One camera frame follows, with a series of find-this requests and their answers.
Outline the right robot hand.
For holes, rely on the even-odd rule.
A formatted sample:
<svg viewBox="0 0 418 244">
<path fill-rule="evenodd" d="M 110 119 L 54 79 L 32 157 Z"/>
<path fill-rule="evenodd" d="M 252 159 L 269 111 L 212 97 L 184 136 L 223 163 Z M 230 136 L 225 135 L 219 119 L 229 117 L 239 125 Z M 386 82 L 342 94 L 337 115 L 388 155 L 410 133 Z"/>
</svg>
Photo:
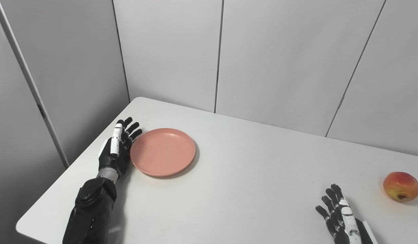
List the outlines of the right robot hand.
<svg viewBox="0 0 418 244">
<path fill-rule="evenodd" d="M 354 216 L 352 207 L 343 195 L 341 187 L 332 184 L 325 190 L 321 200 L 326 208 L 316 206 L 324 218 L 327 230 L 335 244 L 376 244 L 378 243 L 370 226 Z"/>
</svg>

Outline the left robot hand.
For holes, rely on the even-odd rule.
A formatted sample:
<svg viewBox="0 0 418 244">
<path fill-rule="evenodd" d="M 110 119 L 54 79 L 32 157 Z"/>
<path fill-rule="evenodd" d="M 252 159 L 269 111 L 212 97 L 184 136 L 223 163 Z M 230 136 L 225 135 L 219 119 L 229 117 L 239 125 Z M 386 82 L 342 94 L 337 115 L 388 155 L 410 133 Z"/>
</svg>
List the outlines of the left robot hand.
<svg viewBox="0 0 418 244">
<path fill-rule="evenodd" d="M 133 118 L 118 120 L 113 135 L 105 140 L 99 152 L 99 173 L 102 170 L 113 170 L 119 179 L 128 170 L 130 150 L 136 138 L 142 134 L 139 122 L 132 123 Z"/>
</svg>

